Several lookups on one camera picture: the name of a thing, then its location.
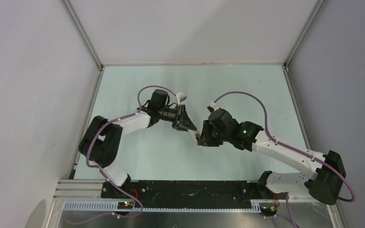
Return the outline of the white remote control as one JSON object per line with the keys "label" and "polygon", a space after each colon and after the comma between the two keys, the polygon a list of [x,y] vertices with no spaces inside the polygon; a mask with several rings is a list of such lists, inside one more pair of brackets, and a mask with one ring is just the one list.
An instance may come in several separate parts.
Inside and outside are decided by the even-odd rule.
{"label": "white remote control", "polygon": [[194,138],[195,142],[197,143],[201,137],[201,133],[198,131],[188,130],[191,136]]}

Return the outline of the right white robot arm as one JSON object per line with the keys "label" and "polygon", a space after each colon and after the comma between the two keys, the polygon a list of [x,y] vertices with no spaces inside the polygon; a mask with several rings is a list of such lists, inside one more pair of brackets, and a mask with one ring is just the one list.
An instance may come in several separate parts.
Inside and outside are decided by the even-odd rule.
{"label": "right white robot arm", "polygon": [[335,205],[346,171],[339,153],[330,150],[327,154],[302,149],[280,141],[255,123],[237,122],[221,108],[208,106],[210,115],[203,122],[199,146],[219,147],[230,143],[236,149],[264,154],[298,171],[285,175],[266,171],[259,179],[258,194],[265,199],[275,193],[308,193],[327,205]]}

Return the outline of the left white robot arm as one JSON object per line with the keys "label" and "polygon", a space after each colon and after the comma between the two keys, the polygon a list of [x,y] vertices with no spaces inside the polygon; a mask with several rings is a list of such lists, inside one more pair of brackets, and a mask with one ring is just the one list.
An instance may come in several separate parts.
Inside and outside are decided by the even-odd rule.
{"label": "left white robot arm", "polygon": [[189,132],[199,140],[200,134],[189,118],[185,105],[186,93],[175,94],[171,90],[156,86],[145,104],[140,104],[135,112],[113,120],[100,115],[93,118],[78,151],[85,156],[88,167],[97,168],[108,182],[112,182],[113,192],[120,198],[129,196],[130,176],[123,170],[116,157],[121,138],[127,134],[146,129],[160,120],[171,122],[177,131]]}

